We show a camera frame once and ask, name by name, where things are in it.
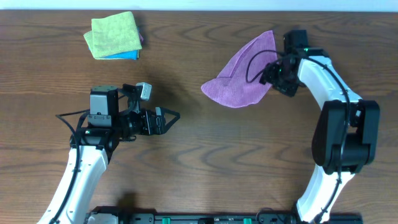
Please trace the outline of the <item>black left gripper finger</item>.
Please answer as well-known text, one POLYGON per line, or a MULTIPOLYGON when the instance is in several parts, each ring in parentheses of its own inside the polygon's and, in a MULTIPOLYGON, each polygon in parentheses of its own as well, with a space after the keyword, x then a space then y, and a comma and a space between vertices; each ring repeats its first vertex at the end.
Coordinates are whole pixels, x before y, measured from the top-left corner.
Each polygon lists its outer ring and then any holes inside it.
POLYGON ((180 119, 180 113, 176 112, 176 111, 172 111, 170 109, 167 108, 163 108, 163 107, 156 107, 155 108, 155 112, 157 116, 160 116, 161 118, 163 118, 166 121, 166 115, 172 115, 173 118, 171 120, 168 121, 168 123, 175 123, 180 119))
POLYGON ((171 119, 167 124, 165 124, 164 127, 164 133, 167 133, 169 129, 180 119, 179 116, 175 116, 173 119, 171 119))

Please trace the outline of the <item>purple microfiber cloth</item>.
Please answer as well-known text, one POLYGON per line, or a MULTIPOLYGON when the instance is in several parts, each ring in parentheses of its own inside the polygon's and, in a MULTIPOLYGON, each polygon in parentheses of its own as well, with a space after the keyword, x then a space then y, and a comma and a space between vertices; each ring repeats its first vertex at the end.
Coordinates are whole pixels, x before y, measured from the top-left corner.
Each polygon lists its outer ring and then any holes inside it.
POLYGON ((218 76, 202 84, 211 100, 230 108, 242 108, 261 101, 271 84, 259 83, 257 74, 277 60, 273 31, 263 32, 244 45, 229 60, 218 76))

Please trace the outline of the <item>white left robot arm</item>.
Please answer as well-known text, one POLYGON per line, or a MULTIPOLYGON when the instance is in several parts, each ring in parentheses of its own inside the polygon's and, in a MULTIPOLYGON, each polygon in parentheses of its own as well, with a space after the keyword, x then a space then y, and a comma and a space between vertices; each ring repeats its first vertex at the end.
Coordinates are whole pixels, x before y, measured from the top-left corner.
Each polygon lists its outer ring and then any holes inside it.
POLYGON ((91 89, 89 109, 79 111, 78 124, 69 127, 67 166, 40 223, 122 223, 117 213, 90 212, 88 208, 120 142, 133 142, 138 135, 165 134, 180 119, 180 113, 167 108, 141 108, 151 90, 144 82, 91 89))

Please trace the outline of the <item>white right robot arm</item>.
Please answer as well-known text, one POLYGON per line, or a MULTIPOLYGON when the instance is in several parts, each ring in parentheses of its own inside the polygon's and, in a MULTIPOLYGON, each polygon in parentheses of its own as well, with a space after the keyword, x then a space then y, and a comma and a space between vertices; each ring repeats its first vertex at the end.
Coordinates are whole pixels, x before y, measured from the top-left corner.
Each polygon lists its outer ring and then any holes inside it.
POLYGON ((321 109, 311 146, 315 169, 283 222, 362 223, 360 215, 330 212, 343 187, 375 158, 380 107, 351 90, 330 56, 309 45, 305 30, 284 34, 280 56, 263 69, 260 83, 270 83, 289 97, 305 86, 321 109))

